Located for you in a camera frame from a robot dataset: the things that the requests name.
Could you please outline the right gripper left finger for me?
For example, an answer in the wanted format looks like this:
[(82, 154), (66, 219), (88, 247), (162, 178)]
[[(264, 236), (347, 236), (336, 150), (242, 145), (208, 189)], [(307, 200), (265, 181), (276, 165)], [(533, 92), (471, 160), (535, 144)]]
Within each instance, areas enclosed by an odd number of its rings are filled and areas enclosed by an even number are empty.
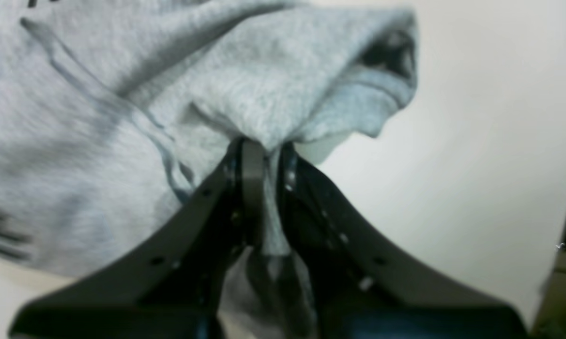
[(224, 339), (225, 274), (261, 240), (265, 150), (233, 141), (160, 230), (110, 266), (27, 303), (12, 339)]

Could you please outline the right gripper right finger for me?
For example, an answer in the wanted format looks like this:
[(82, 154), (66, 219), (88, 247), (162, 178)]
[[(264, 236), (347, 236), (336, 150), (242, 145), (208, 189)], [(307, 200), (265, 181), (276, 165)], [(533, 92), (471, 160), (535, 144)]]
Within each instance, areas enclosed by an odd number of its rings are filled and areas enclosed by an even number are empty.
[(372, 226), (293, 144), (277, 202), (307, 266), (322, 339), (526, 339), (508, 303), (438, 272)]

